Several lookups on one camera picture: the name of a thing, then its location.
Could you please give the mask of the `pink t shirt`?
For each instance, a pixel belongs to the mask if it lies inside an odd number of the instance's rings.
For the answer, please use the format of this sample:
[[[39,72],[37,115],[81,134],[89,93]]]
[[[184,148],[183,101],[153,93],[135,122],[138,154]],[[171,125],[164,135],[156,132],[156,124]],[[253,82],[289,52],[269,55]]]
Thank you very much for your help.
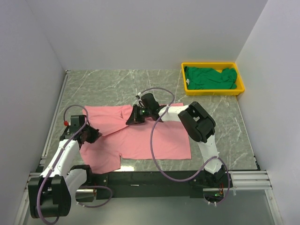
[[[188,134],[181,122],[154,124],[147,118],[143,124],[127,126],[132,106],[86,106],[89,122],[102,136],[94,143],[85,142],[80,154],[93,173],[103,174],[120,169],[120,160],[191,159]]]

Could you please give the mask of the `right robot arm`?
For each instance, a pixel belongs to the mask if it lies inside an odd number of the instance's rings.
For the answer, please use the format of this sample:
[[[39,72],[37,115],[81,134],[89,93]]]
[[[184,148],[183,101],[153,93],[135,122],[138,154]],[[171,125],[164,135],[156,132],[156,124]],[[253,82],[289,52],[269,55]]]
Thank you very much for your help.
[[[228,168],[218,155],[215,142],[214,119],[205,111],[205,109],[196,101],[189,105],[172,106],[160,105],[154,98],[153,94],[147,93],[143,96],[136,96],[140,101],[139,104],[133,105],[133,110],[127,120],[127,125],[137,125],[145,122],[146,118],[152,118],[155,123],[150,133],[150,151],[152,159],[163,176],[175,182],[186,182],[196,178],[203,172],[206,175],[206,183],[211,187],[216,187],[222,182],[222,177],[227,176],[227,184],[230,187],[230,175]],[[159,167],[153,150],[154,129],[158,122],[176,121],[181,122],[188,135],[197,142],[204,164],[191,177],[186,179],[175,179],[168,176]]]

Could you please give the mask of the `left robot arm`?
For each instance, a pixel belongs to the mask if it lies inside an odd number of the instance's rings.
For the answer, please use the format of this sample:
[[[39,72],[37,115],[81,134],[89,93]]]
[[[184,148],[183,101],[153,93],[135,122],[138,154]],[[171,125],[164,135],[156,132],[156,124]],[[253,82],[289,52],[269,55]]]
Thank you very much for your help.
[[[94,143],[101,133],[89,124],[85,115],[71,116],[65,124],[51,162],[39,177],[28,183],[32,218],[67,216],[77,189],[89,188],[94,182],[89,165],[72,165],[72,161],[84,143]]]

